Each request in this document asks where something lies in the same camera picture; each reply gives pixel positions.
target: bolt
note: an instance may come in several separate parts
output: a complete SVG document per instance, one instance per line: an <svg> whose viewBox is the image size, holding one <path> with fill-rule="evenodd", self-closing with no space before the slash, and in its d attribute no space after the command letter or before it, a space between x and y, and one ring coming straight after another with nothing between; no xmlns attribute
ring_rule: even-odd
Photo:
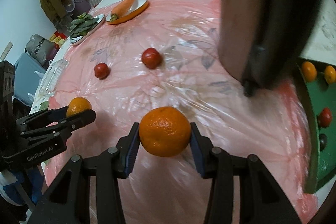
<svg viewBox="0 0 336 224"><path fill-rule="evenodd" d="M214 154L220 154L222 152L222 149L220 147L214 146L211 149L211 152L214 153Z"/></svg>
<svg viewBox="0 0 336 224"><path fill-rule="evenodd" d="M118 148L116 148L115 146L110 147L110 148L107 150L107 152L110 153L110 154L117 153L117 152L118 152Z"/></svg>
<svg viewBox="0 0 336 224"><path fill-rule="evenodd" d="M256 155L249 155L249 160L251 162L257 162L259 160L259 158Z"/></svg>
<svg viewBox="0 0 336 224"><path fill-rule="evenodd" d="M73 162L76 162L76 161L79 161L80 158L81 158L80 155L73 155L73 156L71 157L71 160L72 160Z"/></svg>

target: cherry tomato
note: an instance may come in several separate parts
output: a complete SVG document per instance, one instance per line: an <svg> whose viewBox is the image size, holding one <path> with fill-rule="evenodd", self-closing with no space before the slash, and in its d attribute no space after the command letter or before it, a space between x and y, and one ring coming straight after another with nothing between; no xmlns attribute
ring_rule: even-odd
<svg viewBox="0 0 336 224"><path fill-rule="evenodd" d="M142 63L149 69L155 69L162 62L161 54L155 48L148 48L141 57Z"/></svg>
<svg viewBox="0 0 336 224"><path fill-rule="evenodd" d="M94 75L99 79L104 79L110 74L110 69L105 63L99 63L94 67Z"/></svg>
<svg viewBox="0 0 336 224"><path fill-rule="evenodd" d="M331 114L331 111L328 107L325 107L320 115L318 116L318 123L320 127L326 128L331 124L331 121L333 120L333 116Z"/></svg>

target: plastic bag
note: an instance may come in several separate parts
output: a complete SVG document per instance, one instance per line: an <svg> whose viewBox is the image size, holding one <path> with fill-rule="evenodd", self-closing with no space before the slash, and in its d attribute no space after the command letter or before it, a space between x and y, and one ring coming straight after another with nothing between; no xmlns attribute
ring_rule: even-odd
<svg viewBox="0 0 336 224"><path fill-rule="evenodd" d="M54 43L38 34L34 34L30 37L29 42L26 45L26 52L28 52L32 58L35 58L41 65L44 65L47 56L53 48Z"/></svg>

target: pink tablecloth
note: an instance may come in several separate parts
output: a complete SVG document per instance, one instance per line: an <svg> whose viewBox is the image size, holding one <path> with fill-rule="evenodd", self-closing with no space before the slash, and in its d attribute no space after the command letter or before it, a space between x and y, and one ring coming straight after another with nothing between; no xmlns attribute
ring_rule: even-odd
<svg viewBox="0 0 336 224"><path fill-rule="evenodd" d="M149 2L138 17L118 26L105 23L66 53L69 66L50 107L82 96L91 102L97 119L76 130L68 150L50 161L47 183L71 155L98 155L128 134L149 110L171 105L196 122L214 145L232 155L257 154L307 223L316 212L317 199L302 191L310 143L306 117L290 81L276 91L258 90L254 97L244 97L240 83L218 61L219 0ZM141 63L148 47L164 56L156 70ZM100 62L111 69L105 80L94 76L93 68ZM133 173L119 181L126 222L202 223L210 184L195 171L189 148L166 159L140 147ZM94 199L91 204L94 212Z"/></svg>

